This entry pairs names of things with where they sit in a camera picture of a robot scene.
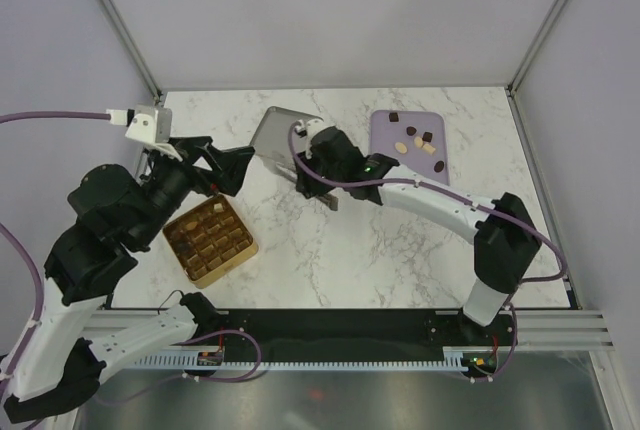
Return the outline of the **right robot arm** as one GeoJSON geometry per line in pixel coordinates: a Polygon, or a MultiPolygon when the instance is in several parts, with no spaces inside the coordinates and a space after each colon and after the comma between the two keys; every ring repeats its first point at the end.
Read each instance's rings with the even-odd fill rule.
{"type": "Polygon", "coordinates": [[[426,178],[397,159],[362,154],[340,129],[321,119],[298,120],[288,141],[294,151],[296,189],[315,197],[339,188],[352,198],[399,209],[434,222],[473,247],[475,282],[457,319],[469,344],[491,336],[499,311],[514,294],[541,247],[523,202],[506,193],[499,199],[466,194],[426,178]]]}

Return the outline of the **metal tongs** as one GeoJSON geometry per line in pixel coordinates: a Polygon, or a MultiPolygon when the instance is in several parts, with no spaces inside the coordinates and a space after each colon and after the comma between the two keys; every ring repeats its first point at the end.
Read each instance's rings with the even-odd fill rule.
{"type": "Polygon", "coordinates": [[[272,172],[294,184],[295,190],[306,199],[316,199],[327,206],[331,211],[339,208],[338,198],[331,194],[333,188],[318,182],[297,165],[285,165],[275,163],[272,172]]]}

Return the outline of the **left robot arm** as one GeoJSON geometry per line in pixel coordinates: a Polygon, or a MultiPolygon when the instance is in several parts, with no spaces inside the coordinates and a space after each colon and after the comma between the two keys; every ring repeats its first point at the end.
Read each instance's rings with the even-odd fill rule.
{"type": "Polygon", "coordinates": [[[174,138],[178,156],[153,150],[142,182],[119,164],[88,172],[68,196],[75,223],[53,244],[38,282],[26,341],[2,363],[4,410],[29,424],[70,412],[121,369],[169,345],[208,344],[226,334],[222,317],[199,292],[165,311],[100,338],[82,332],[119,281],[190,193],[236,195],[255,150],[218,150],[207,136],[174,138]]]}

